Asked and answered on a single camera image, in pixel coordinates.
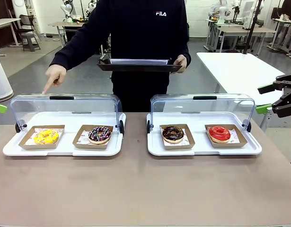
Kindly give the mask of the person's right hand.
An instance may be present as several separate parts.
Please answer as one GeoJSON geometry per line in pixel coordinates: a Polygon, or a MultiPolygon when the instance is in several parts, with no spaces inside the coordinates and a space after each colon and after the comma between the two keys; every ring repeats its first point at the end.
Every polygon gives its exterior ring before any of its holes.
{"type": "Polygon", "coordinates": [[[66,73],[67,70],[63,66],[56,64],[51,65],[45,72],[47,82],[45,84],[45,87],[43,88],[42,93],[45,94],[52,86],[60,86],[64,82],[66,73]]]}

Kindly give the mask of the person's left hand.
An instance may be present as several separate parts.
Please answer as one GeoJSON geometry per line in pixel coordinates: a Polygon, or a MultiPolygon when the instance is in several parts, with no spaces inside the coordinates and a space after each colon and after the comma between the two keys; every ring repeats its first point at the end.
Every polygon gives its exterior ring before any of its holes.
{"type": "Polygon", "coordinates": [[[187,58],[182,54],[179,55],[177,57],[177,59],[174,61],[174,65],[180,66],[180,68],[176,72],[172,72],[172,74],[184,73],[184,71],[186,70],[186,67],[187,67],[187,58]]]}

